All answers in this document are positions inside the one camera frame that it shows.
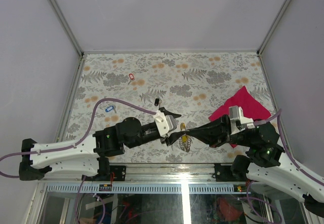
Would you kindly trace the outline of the yellow tagged key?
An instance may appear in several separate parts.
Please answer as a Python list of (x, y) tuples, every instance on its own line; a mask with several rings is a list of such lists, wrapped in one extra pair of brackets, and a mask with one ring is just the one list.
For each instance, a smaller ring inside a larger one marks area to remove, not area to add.
[(181, 124), (180, 124), (180, 130), (181, 130), (181, 131), (186, 131), (185, 123), (181, 123)]

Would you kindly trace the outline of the large keyring with yellow grip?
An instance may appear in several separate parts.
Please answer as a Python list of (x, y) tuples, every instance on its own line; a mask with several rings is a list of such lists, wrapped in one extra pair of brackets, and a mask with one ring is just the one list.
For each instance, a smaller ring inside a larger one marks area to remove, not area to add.
[(192, 139), (190, 138), (190, 136), (185, 134), (179, 138), (179, 148), (182, 151), (186, 153), (190, 152), (191, 144), (192, 144)]

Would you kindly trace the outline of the blue tagged key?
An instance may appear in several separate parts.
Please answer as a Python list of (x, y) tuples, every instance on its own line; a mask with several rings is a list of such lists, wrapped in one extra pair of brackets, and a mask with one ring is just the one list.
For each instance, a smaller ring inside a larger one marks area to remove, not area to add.
[(105, 111), (106, 111), (107, 113), (109, 113), (109, 112), (114, 112), (114, 113), (116, 113), (116, 107), (115, 107), (114, 105), (110, 105), (110, 106), (108, 106), (108, 107), (105, 109)]

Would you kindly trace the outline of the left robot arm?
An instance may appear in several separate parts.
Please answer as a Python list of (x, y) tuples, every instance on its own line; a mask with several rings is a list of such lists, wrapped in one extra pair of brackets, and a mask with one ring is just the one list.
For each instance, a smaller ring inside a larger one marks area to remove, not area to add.
[(177, 128), (179, 114), (159, 108), (153, 122), (142, 125), (135, 117), (128, 117), (114, 126), (96, 131), (80, 140), (57, 144), (40, 144), (33, 139), (22, 141), (22, 160), (19, 179), (85, 178), (87, 181), (104, 181), (112, 178), (109, 159), (135, 148), (160, 140), (169, 145), (168, 134)]

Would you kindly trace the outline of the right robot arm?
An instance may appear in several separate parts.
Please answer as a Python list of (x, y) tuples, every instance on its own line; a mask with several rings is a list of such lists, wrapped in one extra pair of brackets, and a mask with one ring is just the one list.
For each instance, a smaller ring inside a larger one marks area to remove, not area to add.
[(280, 134), (269, 121), (223, 115), (189, 129), (187, 134), (210, 147), (225, 143), (248, 147), (248, 151), (236, 156), (230, 166), (235, 180), (263, 182), (303, 203), (309, 212), (323, 217), (323, 179), (307, 172), (292, 158), (287, 148), (279, 143)]

